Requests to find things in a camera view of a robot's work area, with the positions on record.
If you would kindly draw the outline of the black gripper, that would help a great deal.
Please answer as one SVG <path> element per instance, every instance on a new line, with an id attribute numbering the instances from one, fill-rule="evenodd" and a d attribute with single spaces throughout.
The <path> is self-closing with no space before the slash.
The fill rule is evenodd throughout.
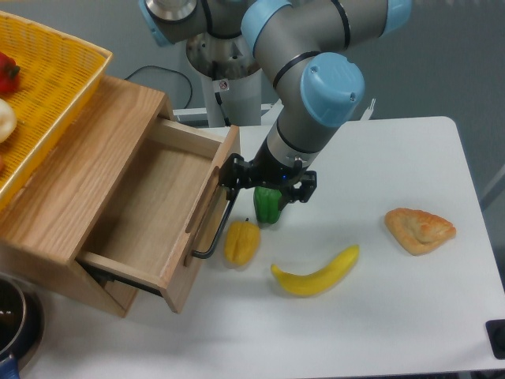
<path id="1" fill-rule="evenodd" d="M 280 163 L 262 144 L 250 161 L 232 153 L 219 169 L 219 185 L 226 190 L 226 199 L 232 201 L 242 189 L 262 186 L 280 190 L 278 210 L 295 202 L 307 203 L 317 188 L 317 173 L 307 171 L 301 163 L 288 167 Z"/>

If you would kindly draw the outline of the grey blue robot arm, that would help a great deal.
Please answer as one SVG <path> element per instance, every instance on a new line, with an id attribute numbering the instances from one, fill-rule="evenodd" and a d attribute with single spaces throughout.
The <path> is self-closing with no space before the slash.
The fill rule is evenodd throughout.
<path id="1" fill-rule="evenodd" d="M 243 189 L 277 189 L 279 206 L 305 203 L 316 189 L 310 165 L 365 92 L 344 53 L 402 27 L 410 1 L 142 1 L 158 44 L 185 42 L 193 68 L 222 103 L 238 81 L 263 73 L 283 109 L 256 156 L 233 154 L 219 183 L 234 201 Z"/>

